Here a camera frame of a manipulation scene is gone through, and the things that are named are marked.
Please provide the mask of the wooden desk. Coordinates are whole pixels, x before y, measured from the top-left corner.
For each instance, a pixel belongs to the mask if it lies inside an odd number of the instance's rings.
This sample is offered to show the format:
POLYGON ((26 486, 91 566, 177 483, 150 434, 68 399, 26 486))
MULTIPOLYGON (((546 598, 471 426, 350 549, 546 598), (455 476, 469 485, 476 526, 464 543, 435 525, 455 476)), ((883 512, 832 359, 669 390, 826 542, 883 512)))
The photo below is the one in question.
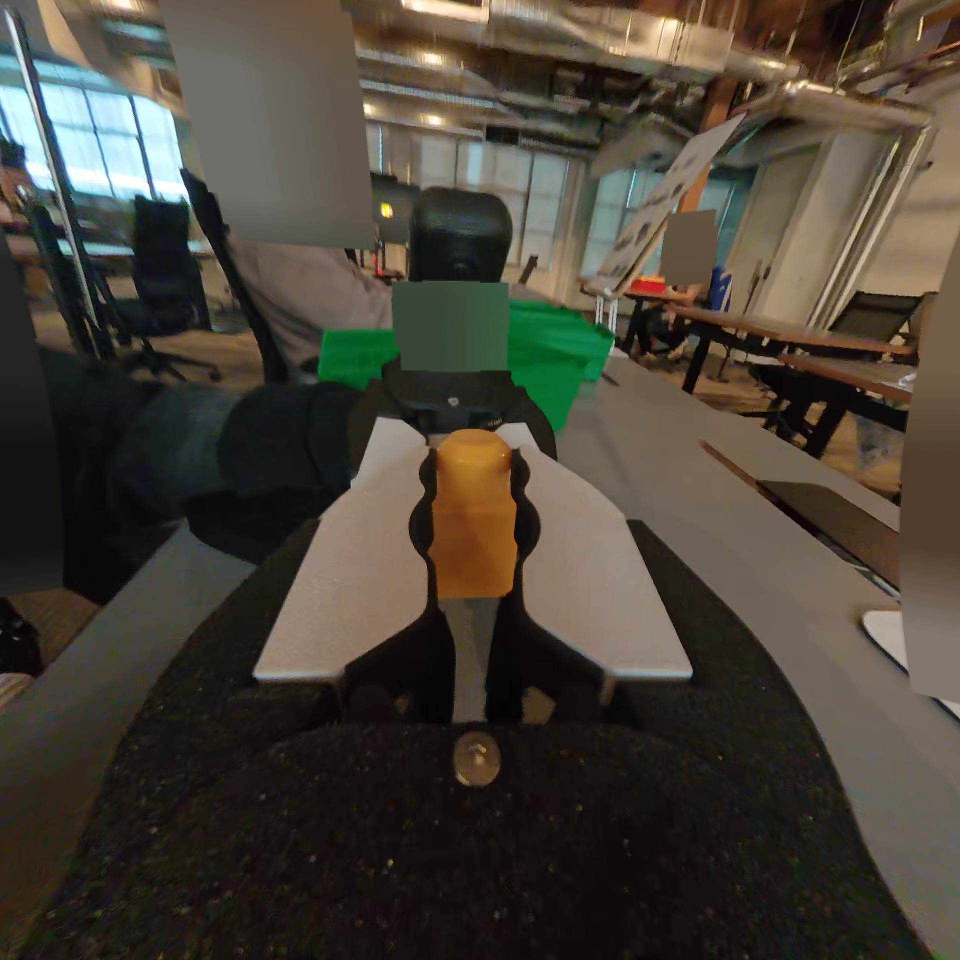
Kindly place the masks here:
POLYGON ((906 433, 915 367, 786 353, 778 362, 799 374, 785 421, 807 455, 821 459, 847 415, 906 433))
POLYGON ((627 298, 665 306, 679 320, 687 335, 698 338, 681 389, 692 395, 713 344, 739 353, 777 358, 782 353, 807 353, 825 356, 892 355, 911 357, 917 347, 910 342, 894 343, 878 337, 836 333, 811 326, 784 325, 776 320, 730 311, 715 311, 682 304, 676 294, 633 294, 627 298))

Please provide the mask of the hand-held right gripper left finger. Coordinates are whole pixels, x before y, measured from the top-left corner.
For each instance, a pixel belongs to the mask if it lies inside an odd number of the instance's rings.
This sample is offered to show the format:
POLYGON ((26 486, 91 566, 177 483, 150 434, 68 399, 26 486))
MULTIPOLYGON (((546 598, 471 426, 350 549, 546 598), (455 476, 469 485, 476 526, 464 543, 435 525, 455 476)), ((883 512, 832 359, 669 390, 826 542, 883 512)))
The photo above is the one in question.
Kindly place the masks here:
POLYGON ((376 419, 349 489, 319 519, 253 667, 258 682, 338 681, 424 613, 428 569, 410 521, 428 453, 412 426, 376 419))

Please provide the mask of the green plastic bin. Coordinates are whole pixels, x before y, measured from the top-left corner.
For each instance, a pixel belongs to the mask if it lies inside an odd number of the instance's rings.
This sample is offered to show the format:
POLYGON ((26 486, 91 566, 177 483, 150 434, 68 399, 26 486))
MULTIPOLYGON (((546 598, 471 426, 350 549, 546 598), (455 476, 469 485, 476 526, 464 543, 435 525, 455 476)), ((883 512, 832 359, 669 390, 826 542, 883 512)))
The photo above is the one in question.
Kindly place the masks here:
MULTIPOLYGON (((512 381, 527 392, 556 432, 565 427, 581 385, 601 377, 614 342, 605 325, 587 320, 579 311, 510 297, 512 381)), ((307 369, 319 381, 362 391, 399 354, 390 329, 332 330, 323 336, 318 359, 309 361, 307 369)))

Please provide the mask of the person's left forearm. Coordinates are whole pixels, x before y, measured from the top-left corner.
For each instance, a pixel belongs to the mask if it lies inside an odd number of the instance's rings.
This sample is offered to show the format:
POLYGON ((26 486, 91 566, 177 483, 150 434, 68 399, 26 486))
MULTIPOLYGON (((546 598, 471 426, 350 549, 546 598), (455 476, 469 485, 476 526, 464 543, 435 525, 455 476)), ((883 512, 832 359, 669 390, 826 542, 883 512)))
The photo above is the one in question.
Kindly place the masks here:
POLYGON ((318 382, 239 395, 38 353, 69 558, 124 531, 185 521, 205 545, 258 564, 350 486, 357 390, 318 382))

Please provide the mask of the white poster board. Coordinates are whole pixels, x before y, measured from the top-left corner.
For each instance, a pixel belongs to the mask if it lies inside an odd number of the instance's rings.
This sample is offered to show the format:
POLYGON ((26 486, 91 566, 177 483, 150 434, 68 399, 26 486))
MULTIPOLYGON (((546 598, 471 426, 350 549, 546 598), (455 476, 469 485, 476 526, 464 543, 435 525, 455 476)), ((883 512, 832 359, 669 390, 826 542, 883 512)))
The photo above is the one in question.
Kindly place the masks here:
POLYGON ((709 169, 716 155, 745 119, 745 114, 738 114, 687 141, 659 183, 642 200, 630 222, 621 230, 600 267, 583 280, 586 293, 612 301, 627 291, 660 244, 668 216, 709 169))

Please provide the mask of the wooden easel post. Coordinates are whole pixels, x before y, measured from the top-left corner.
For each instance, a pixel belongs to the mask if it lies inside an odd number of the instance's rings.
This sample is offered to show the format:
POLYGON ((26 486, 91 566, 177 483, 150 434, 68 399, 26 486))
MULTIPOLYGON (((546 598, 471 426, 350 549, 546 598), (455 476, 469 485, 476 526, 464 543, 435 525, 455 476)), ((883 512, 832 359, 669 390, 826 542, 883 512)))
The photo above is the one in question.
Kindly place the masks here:
MULTIPOLYGON (((728 120, 731 105, 741 86, 741 81, 736 77, 720 76, 714 78, 706 91, 699 134, 703 135, 721 126, 728 120)), ((712 163, 711 160, 706 162, 699 176, 691 183, 689 189, 681 197, 676 208, 678 213, 689 213, 699 210, 712 163)))

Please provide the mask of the metal stand pole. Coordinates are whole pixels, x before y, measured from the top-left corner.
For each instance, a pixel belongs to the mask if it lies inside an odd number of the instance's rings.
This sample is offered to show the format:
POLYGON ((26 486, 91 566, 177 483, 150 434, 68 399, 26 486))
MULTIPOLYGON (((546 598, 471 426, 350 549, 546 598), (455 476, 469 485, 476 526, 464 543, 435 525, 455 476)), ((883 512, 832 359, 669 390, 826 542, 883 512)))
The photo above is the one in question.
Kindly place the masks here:
POLYGON ((66 162, 56 136, 54 124, 46 107, 41 78, 32 54, 26 24, 21 12, 11 4, 2 7, 2 14, 23 84, 27 91, 33 118, 39 130, 46 162, 51 172, 55 198, 63 220, 67 244, 77 276, 78 292, 83 303, 80 313, 87 331, 85 334, 87 343, 82 349, 85 353, 97 359, 104 359, 101 327, 93 298, 93 285, 90 280, 90 258, 80 234, 66 162))

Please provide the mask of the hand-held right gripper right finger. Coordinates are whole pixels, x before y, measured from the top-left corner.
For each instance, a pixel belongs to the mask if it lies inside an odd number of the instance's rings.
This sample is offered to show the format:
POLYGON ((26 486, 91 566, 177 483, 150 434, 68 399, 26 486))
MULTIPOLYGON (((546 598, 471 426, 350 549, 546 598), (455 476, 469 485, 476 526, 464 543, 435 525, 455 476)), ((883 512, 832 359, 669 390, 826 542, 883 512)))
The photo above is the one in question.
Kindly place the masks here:
POLYGON ((690 657, 631 532, 604 493, 513 426, 513 676, 601 702, 630 683, 687 683, 690 657))

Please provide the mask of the orange mega block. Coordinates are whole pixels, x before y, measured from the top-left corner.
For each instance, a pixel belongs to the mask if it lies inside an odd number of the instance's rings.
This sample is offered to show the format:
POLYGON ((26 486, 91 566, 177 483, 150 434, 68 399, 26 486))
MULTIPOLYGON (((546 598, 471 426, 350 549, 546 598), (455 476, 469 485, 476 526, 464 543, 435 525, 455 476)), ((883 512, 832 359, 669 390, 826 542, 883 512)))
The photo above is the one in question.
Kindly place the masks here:
POLYGON ((433 542, 439 600, 501 598, 518 561, 512 450, 497 433, 462 429, 436 449, 433 542))

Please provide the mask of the white mat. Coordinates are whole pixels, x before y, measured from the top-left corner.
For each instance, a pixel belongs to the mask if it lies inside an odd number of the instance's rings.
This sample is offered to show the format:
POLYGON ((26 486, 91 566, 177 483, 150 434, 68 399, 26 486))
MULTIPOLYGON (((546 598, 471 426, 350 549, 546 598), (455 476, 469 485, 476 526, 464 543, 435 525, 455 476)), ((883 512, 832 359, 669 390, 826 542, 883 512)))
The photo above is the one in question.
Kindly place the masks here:
POLYGON ((859 624, 866 638, 909 678, 903 614, 899 609, 873 609, 861 614, 859 624))

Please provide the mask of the black mesh office chair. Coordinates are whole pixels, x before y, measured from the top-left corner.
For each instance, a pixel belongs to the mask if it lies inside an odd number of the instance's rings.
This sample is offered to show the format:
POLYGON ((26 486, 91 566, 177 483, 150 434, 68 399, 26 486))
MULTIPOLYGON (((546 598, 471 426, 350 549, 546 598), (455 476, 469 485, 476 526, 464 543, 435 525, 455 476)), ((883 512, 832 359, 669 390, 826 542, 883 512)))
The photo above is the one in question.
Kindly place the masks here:
POLYGON ((821 459, 846 416, 868 427, 886 428, 894 438, 903 438, 908 402, 889 398, 880 390, 858 386, 849 379, 811 370, 811 365, 846 364, 876 368, 870 381, 882 374, 899 380, 907 366, 919 360, 921 319, 935 294, 900 295, 855 293, 828 328, 830 334, 845 334, 881 342, 880 354, 837 347, 803 346, 788 351, 788 363, 750 368, 756 383, 772 398, 763 412, 743 413, 760 419, 764 429, 786 442, 802 441, 802 449, 821 459))

